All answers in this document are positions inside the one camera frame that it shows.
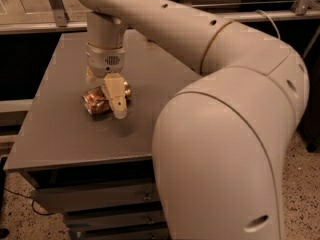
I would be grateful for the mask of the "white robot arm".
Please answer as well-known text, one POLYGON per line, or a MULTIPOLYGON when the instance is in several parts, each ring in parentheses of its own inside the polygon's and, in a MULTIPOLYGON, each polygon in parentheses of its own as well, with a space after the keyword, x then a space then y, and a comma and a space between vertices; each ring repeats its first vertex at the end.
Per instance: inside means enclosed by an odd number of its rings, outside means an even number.
POLYGON ((153 133, 172 240, 284 240, 284 156, 309 96, 301 56, 273 36, 168 0, 79 1, 198 74, 153 133))

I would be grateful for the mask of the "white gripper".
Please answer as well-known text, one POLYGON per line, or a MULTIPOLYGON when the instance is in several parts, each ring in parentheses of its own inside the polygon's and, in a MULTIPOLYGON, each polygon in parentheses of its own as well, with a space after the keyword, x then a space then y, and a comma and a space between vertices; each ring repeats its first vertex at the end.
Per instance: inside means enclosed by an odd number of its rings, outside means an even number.
POLYGON ((124 49, 102 49, 87 44, 86 56, 88 65, 86 67, 86 84, 97 84, 99 78, 104 78, 102 91, 109 106, 117 119, 124 119, 127 116, 125 80, 119 74, 124 67, 124 49))

